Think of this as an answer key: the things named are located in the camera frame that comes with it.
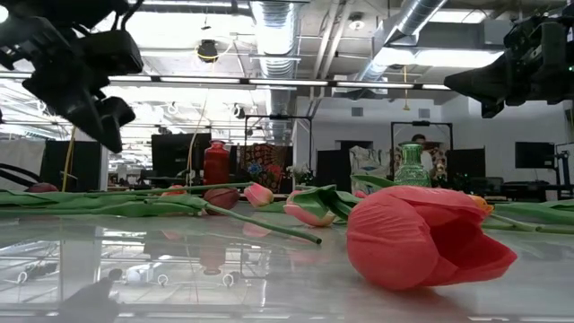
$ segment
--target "bottle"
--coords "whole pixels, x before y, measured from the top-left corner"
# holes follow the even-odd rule
[[[421,163],[422,146],[417,143],[401,144],[403,163],[395,175],[397,185],[431,187],[431,177]]]
[[[230,152],[221,140],[212,140],[211,147],[205,149],[204,185],[226,184],[230,181]]]

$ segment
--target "green glass vase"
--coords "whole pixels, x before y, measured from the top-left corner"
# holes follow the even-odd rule
[[[416,143],[401,144],[403,163],[395,174],[397,185],[431,187],[431,177],[421,163],[422,146]]]

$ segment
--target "wall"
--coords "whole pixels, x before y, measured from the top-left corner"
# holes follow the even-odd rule
[[[299,115],[307,111],[309,100],[298,99]],[[363,107],[364,117],[351,117],[351,107]],[[316,167],[317,151],[337,149],[336,142],[343,140],[372,141],[374,149],[388,150],[391,147],[391,122],[415,121],[419,108],[431,109],[432,121],[440,121],[440,107],[432,100],[409,100],[411,110],[403,110],[404,100],[388,102],[387,100],[358,100],[324,99],[313,119],[313,144],[311,167]],[[298,123],[294,128],[293,142],[294,163],[301,165],[309,163],[309,132],[306,126]],[[436,127],[412,127],[410,125],[395,126],[395,143],[411,140],[413,135],[426,135],[428,140],[448,142],[448,129]]]
[[[506,181],[540,179],[554,183],[554,171],[515,168],[515,142],[568,142],[563,109],[563,104],[549,106],[534,101],[506,107],[495,118],[482,119],[480,103],[460,96],[443,105],[442,116],[454,124],[456,149],[486,148],[487,176]]]

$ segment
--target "red vase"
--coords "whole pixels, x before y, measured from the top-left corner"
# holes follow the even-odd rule
[[[230,153],[220,140],[212,140],[211,147],[205,149],[204,184],[225,184],[230,181]]]

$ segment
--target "reflective surface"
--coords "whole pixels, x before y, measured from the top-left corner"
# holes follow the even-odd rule
[[[503,278],[396,293],[354,271],[344,227],[238,211],[311,231],[323,245],[224,216],[1,221],[0,319],[574,322],[574,237],[490,231],[519,255]]]

